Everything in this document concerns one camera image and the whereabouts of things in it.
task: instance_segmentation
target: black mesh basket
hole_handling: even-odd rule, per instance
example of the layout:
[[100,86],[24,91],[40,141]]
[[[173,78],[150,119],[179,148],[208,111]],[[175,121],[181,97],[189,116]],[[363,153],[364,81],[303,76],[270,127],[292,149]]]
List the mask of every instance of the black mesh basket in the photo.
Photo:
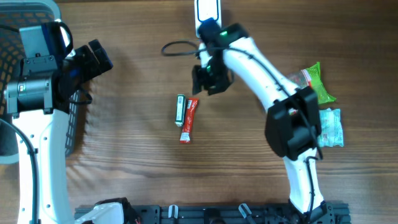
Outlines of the black mesh basket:
[[[36,26],[44,22],[61,19],[61,12],[52,0],[1,0],[0,24],[14,28]],[[25,57],[24,47],[19,34],[0,29],[0,118],[12,122],[7,114],[4,90],[14,73],[17,62]],[[71,100],[79,101],[80,94],[76,92]],[[70,105],[69,128],[66,133],[65,154],[73,152],[76,124],[77,105]],[[0,124],[0,164],[18,162],[18,147],[16,134],[8,127]]]

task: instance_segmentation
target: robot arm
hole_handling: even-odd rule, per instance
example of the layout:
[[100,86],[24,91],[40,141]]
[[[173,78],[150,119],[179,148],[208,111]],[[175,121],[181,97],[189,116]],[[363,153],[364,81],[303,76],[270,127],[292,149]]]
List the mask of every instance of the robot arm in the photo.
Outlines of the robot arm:
[[[17,135],[21,193],[18,223],[74,223],[67,191],[65,143],[67,132],[73,131],[68,129],[70,110],[87,101],[76,102],[76,97],[70,97],[81,84],[113,65],[97,40],[89,43],[92,51],[86,45],[74,51],[72,34],[62,22],[21,28],[19,33],[26,58],[7,85],[7,113],[12,115],[13,125],[29,138],[37,166],[33,172],[29,143]],[[106,211],[118,211],[118,207],[103,211],[104,217]]]
[[193,93],[202,89],[209,95],[225,91],[231,84],[226,70],[244,80],[267,111],[266,137],[284,160],[290,202],[303,217],[311,215],[323,203],[315,160],[307,159],[315,158],[314,136],[320,134],[316,94],[310,88],[299,90],[286,79],[240,25],[221,30],[211,18],[201,24],[198,33],[203,43],[199,47],[201,65],[193,69]]

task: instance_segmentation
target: wooden table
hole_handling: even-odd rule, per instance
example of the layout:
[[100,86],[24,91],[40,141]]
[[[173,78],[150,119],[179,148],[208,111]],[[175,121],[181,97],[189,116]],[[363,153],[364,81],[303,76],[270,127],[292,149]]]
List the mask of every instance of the wooden table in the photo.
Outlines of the wooden table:
[[[225,93],[199,94],[193,144],[178,141],[176,96],[190,96],[200,62],[162,57],[160,48],[195,38],[193,0],[81,2],[59,4],[75,46],[99,39],[114,68],[89,84],[94,101],[81,111],[67,159],[71,208],[114,197],[134,205],[287,202],[284,164],[240,78]],[[341,109],[345,146],[324,148],[321,191],[349,203],[353,223],[397,223],[397,2],[232,0],[222,9],[223,23],[242,23],[282,73],[322,63],[337,97],[324,107]],[[17,165],[0,166],[0,201],[0,222],[15,223]]]

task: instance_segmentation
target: green snack bag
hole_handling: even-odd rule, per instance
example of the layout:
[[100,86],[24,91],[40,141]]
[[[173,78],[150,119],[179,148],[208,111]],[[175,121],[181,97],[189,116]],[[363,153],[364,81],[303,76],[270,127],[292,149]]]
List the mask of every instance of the green snack bag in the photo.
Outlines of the green snack bag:
[[286,76],[290,81],[296,83],[300,88],[310,86],[318,95],[318,104],[336,101],[336,98],[326,92],[321,81],[321,66],[317,62],[310,68]]

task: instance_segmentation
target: plastic bag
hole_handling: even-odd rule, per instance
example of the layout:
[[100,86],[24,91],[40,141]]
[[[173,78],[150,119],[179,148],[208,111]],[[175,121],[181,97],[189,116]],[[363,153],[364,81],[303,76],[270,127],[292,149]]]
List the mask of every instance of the plastic bag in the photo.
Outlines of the plastic bag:
[[344,146],[343,127],[340,121],[340,109],[320,110],[322,133],[318,137],[320,147]]
[[306,68],[296,73],[292,73],[286,76],[290,81],[296,83],[300,88],[305,88],[307,86],[312,87],[312,89],[318,95],[318,104],[329,103],[336,101],[336,98],[329,95],[323,83],[321,81],[321,66],[320,62],[317,62],[314,66]]

